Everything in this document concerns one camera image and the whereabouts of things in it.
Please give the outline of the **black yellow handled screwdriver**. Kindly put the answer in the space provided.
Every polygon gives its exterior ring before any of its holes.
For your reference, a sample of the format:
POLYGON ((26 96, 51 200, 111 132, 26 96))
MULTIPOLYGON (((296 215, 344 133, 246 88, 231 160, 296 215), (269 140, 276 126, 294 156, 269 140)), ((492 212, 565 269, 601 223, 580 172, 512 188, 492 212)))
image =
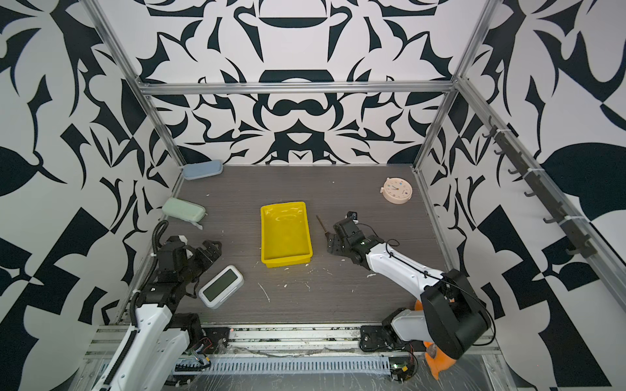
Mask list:
POLYGON ((324 223, 322 222, 322 219, 320 218, 319 215, 316 215, 316 219, 317 219, 318 223, 320 224, 321 229, 324 232, 324 235, 327 236, 329 234, 329 231, 326 229, 324 223))

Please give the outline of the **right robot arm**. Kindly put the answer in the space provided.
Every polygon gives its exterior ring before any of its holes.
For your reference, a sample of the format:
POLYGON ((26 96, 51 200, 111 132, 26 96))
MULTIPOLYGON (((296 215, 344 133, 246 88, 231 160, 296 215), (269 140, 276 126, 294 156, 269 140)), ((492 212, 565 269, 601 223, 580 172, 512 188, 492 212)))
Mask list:
POLYGON ((364 352, 406 350, 425 342, 435 352, 458 359, 480 337, 495 331, 495 321, 457 269, 436 270, 398 250, 399 241, 385 240, 376 233, 363 233, 355 212, 324 233, 327 250, 350 259, 355 265, 382 275, 417 299, 417 308, 399 308, 380 325, 362 327, 360 349, 364 352))

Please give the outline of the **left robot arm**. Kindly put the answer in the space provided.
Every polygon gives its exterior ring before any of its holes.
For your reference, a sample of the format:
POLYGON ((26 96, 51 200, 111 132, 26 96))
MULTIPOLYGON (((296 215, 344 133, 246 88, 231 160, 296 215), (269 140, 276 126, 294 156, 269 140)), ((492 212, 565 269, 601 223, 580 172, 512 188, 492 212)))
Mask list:
POLYGON ((130 327, 94 390, 160 390, 179 357, 204 337, 199 315, 177 313, 187 289, 222 256, 222 243, 194 248, 171 236, 155 252, 154 271, 130 301, 130 327))

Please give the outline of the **yellow plastic bin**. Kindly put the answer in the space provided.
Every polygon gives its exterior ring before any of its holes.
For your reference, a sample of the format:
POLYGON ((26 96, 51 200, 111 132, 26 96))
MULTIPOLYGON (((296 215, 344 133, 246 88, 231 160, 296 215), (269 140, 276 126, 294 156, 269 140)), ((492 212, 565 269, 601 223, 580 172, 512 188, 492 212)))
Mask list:
POLYGON ((313 256, 306 204, 264 205, 260 210, 261 261, 267 268, 307 264, 313 256))

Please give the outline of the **white digital clock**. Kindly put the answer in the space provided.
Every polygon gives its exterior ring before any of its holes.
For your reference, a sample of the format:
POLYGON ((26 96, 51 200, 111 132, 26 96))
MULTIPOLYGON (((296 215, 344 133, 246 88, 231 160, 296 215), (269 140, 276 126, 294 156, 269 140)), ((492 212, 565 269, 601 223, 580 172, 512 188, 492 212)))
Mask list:
POLYGON ((207 308, 216 310, 244 285, 244 281, 241 272, 229 265, 202 287, 198 297, 207 308))

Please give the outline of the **green glasses case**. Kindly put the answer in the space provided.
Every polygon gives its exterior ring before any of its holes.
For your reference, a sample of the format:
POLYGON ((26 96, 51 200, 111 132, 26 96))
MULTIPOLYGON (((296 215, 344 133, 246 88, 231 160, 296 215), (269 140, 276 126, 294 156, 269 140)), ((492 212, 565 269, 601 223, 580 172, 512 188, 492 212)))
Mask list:
POLYGON ((206 209, 187 200, 171 197, 162 207, 164 215, 191 223, 199 230, 203 229, 201 220, 206 216, 206 209))

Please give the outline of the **blue glasses case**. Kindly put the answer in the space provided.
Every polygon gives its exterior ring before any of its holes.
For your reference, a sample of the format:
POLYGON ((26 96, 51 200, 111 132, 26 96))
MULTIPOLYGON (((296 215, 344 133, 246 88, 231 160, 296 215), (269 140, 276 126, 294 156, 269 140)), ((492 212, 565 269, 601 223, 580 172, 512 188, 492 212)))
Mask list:
POLYGON ((183 176, 187 181, 213 177, 220 175, 222 172, 223 163, 221 161, 187 164, 183 168, 183 176))

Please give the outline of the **aluminium frame rail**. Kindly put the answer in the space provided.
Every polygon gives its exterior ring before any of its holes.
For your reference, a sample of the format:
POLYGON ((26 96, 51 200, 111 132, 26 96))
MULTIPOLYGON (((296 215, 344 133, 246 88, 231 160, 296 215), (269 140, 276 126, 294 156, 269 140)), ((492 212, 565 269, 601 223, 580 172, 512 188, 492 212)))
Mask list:
MULTIPOLYGON (((205 339, 197 353, 241 357, 308 357, 381 355, 406 356, 409 348, 365 352, 360 349, 362 327, 377 324, 203 324, 205 339)), ((99 327, 84 360, 111 359, 122 344, 126 326, 99 327)), ((500 346, 473 346, 466 355, 499 355, 500 346)))

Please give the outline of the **black wall hook rack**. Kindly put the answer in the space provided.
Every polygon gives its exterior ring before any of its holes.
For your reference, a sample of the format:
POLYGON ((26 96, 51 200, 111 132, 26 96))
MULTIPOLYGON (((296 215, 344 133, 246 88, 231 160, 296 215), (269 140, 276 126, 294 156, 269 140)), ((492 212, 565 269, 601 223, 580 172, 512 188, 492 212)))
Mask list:
POLYGON ((517 137, 510 129, 501 129, 492 123, 492 117, 488 119, 489 131, 483 135, 491 138, 500 148, 495 151, 497 156, 506 156, 513 169, 509 174, 517 176, 530 188, 524 192, 525 197, 536 197, 549 214, 543 218, 545 224, 557 224, 572 244, 566 252, 569 255, 580 255, 590 258, 598 253, 598 249, 592 242, 591 235, 583 228, 585 220, 572 207, 566 206, 564 195, 559 195, 557 186, 547 172, 540 168, 534 158, 529 155, 523 145, 517 141, 517 137))

